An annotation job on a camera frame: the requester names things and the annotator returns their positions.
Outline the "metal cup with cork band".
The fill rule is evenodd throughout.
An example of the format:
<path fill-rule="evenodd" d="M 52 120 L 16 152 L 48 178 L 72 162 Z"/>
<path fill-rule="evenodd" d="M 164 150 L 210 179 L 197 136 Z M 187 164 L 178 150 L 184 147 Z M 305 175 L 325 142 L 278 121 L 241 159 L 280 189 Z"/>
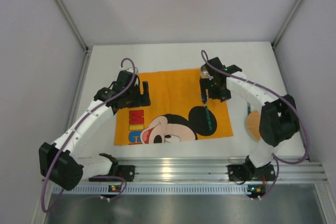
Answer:
<path fill-rule="evenodd" d="M 209 78 L 210 78 L 210 74 L 209 74 L 209 72 L 207 71 L 205 65 L 202 65 L 202 66 L 201 66 L 200 71 L 201 71 L 201 78 L 202 78 L 202 79 L 209 79 Z"/>

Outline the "spoon with teal handle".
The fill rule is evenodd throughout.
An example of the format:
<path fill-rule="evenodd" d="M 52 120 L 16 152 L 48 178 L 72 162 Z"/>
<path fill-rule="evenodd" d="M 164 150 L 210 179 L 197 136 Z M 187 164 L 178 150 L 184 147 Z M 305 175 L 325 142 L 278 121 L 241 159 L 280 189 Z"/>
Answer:
<path fill-rule="evenodd" d="M 205 114 L 206 114 L 206 118 L 207 118 L 208 128 L 211 131 L 212 130 L 212 123 L 211 123 L 211 117 L 210 117 L 210 113 L 209 113 L 207 103 L 208 103 L 208 100 L 205 101 L 204 107 L 205 107 Z"/>

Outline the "orange Mickey Mouse placemat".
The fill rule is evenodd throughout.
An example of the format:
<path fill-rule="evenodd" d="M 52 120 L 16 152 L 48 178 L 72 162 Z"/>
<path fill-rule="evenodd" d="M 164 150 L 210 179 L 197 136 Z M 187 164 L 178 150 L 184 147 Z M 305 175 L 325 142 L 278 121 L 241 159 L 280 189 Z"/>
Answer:
<path fill-rule="evenodd" d="M 140 73 L 149 84 L 150 106 L 119 110 L 115 145 L 180 143 L 233 136 L 226 102 L 209 99 L 212 130 L 201 100 L 200 71 Z"/>

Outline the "fork with teal handle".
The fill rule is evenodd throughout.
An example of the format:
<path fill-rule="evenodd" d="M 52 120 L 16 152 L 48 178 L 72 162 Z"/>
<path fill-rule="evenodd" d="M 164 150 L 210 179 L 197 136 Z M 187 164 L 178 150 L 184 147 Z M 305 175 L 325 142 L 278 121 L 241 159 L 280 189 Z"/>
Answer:
<path fill-rule="evenodd" d="M 249 103 L 247 104 L 247 113 L 248 115 L 251 113 L 251 106 Z"/>

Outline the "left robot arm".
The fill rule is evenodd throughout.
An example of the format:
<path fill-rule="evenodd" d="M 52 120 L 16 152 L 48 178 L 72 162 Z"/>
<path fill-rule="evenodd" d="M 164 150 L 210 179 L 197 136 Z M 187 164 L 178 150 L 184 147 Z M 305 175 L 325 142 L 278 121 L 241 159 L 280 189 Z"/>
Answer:
<path fill-rule="evenodd" d="M 73 126 L 39 148 L 41 174 L 65 190 L 74 189 L 83 179 L 109 174 L 117 164 L 115 158 L 108 154 L 80 158 L 80 151 L 119 110 L 149 105 L 149 85 L 140 81 L 137 68 L 120 71 L 111 86 L 96 93 Z"/>

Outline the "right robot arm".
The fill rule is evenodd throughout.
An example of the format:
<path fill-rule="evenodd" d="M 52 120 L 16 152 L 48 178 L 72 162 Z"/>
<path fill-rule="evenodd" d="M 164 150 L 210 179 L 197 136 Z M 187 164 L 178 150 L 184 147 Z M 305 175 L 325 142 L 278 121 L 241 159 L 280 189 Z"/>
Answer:
<path fill-rule="evenodd" d="M 260 140 L 246 157 L 243 167 L 250 173 L 267 167 L 277 146 L 289 140 L 300 130 L 300 121 L 294 98 L 280 96 L 269 88 L 247 78 L 236 65 L 224 66 L 219 58 L 204 58 L 201 66 L 201 99 L 227 101 L 236 94 L 249 103 L 260 115 Z"/>

